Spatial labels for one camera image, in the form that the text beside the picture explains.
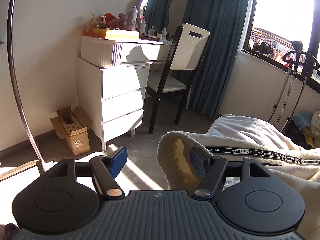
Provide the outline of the black framed window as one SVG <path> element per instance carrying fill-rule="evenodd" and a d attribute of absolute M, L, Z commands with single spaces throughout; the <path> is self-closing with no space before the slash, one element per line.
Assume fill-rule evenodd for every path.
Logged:
<path fill-rule="evenodd" d="M 319 58 L 319 0 L 253 0 L 242 51 L 286 71 L 293 40 Z"/>

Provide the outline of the teal cloth on sofa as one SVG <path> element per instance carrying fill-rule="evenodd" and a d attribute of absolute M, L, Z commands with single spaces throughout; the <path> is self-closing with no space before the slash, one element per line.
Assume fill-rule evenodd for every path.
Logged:
<path fill-rule="evenodd" d="M 295 123 L 295 126 L 301 132 L 304 127 L 310 128 L 311 127 L 311 119 L 313 114 L 312 113 L 300 113 L 295 115 L 292 120 Z"/>

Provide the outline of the wavy vanity mirror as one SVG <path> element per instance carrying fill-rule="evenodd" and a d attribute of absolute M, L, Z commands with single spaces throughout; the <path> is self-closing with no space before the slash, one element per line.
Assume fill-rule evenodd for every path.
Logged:
<path fill-rule="evenodd" d="M 154 29 L 161 33 L 169 24 L 169 10 L 172 0 L 140 0 L 137 5 L 137 25 L 147 34 Z"/>

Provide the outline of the white drawer dresser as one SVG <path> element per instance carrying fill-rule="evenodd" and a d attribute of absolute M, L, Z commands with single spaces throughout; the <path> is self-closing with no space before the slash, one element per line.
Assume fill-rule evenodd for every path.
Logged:
<path fill-rule="evenodd" d="M 78 105 L 92 120 L 101 148 L 142 124 L 149 70 L 165 63 L 171 42 L 83 36 L 77 58 Z"/>

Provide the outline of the white black chair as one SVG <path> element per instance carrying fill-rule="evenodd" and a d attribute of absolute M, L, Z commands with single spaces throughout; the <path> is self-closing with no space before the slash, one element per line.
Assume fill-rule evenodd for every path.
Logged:
<path fill-rule="evenodd" d="M 175 124 L 179 124 L 193 85 L 199 63 L 203 60 L 210 31 L 189 23 L 177 27 L 162 70 L 149 72 L 146 92 L 154 98 L 149 133 L 153 134 L 162 98 L 180 96 Z"/>

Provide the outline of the cardboard box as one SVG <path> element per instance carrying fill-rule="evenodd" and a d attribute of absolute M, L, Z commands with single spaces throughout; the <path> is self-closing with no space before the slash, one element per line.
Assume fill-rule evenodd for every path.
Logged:
<path fill-rule="evenodd" d="M 88 114 L 76 106 L 59 109 L 57 117 L 49 119 L 57 136 L 65 140 L 73 155 L 81 155 L 91 150 L 88 130 L 93 124 Z"/>

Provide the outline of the garment steamer stand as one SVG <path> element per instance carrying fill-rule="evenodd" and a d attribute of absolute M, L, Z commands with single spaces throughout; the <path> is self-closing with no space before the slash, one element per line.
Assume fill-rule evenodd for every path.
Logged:
<path fill-rule="evenodd" d="M 290 97 L 290 94 L 291 94 L 291 90 L 292 90 L 292 87 L 293 87 L 293 83 L 296 79 L 296 74 L 297 74 L 297 70 L 298 70 L 298 67 L 301 66 L 303 68 L 303 70 L 305 70 L 305 75 L 304 75 L 304 80 L 303 80 L 303 84 L 302 84 L 302 87 L 300 89 L 300 92 L 298 94 L 298 97 L 297 97 L 297 100 L 290 112 L 290 114 L 287 116 L 286 118 L 286 121 L 281 129 L 281 133 L 284 133 L 287 125 L 289 124 L 289 122 L 291 121 L 294 113 L 295 113 L 295 110 L 298 106 L 298 103 L 300 101 L 300 98 L 302 97 L 302 94 L 303 94 L 303 91 L 304 91 L 304 88 L 306 86 L 306 83 L 308 81 L 308 79 L 312 76 L 313 74 L 313 71 L 316 70 L 317 73 L 319 74 L 319 62 L 317 61 L 317 59 L 309 52 L 307 51 L 304 51 L 303 50 L 303 43 L 302 41 L 291 41 L 291 44 L 293 46 L 293 50 L 292 51 L 289 51 L 287 52 L 284 56 L 283 56 L 283 61 L 285 63 L 288 63 L 289 66 L 288 66 L 288 69 L 287 69 L 287 74 L 286 74 L 286 77 L 285 77 L 285 81 L 280 89 L 280 93 L 276 99 L 276 102 L 275 104 L 273 105 L 273 108 L 272 108 L 272 111 L 271 113 L 269 114 L 269 117 L 267 119 L 267 122 L 271 122 L 278 106 L 279 106 L 279 103 L 281 101 L 281 98 L 283 97 L 283 94 L 285 92 L 285 89 L 287 87 L 287 83 L 289 83 L 289 86 L 288 86 L 288 89 L 287 89 L 287 93 L 285 95 L 285 99 L 284 99 L 284 102 L 283 102 L 283 105 L 282 105 L 282 108 L 280 110 L 280 113 L 276 119 L 276 122 L 275 122 L 275 126 L 277 126 L 284 114 L 284 111 L 285 111 L 285 108 L 287 106 L 287 102 L 289 100 L 289 97 Z"/>

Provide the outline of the orange gift box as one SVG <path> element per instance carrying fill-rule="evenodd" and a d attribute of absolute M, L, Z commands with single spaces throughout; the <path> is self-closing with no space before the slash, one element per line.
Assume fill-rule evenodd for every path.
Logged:
<path fill-rule="evenodd" d="M 82 35 L 95 37 L 95 38 L 104 38 L 107 40 L 126 39 L 126 38 L 139 39 L 138 31 L 119 30 L 119 29 L 93 28 L 92 31 L 84 31 Z"/>

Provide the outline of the left teal curtain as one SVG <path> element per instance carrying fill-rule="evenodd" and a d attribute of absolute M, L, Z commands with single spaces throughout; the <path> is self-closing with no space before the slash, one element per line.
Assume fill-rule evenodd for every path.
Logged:
<path fill-rule="evenodd" d="M 249 0 L 188 0 L 183 16 L 210 32 L 203 61 L 197 66 L 189 106 L 214 119 L 231 77 Z"/>

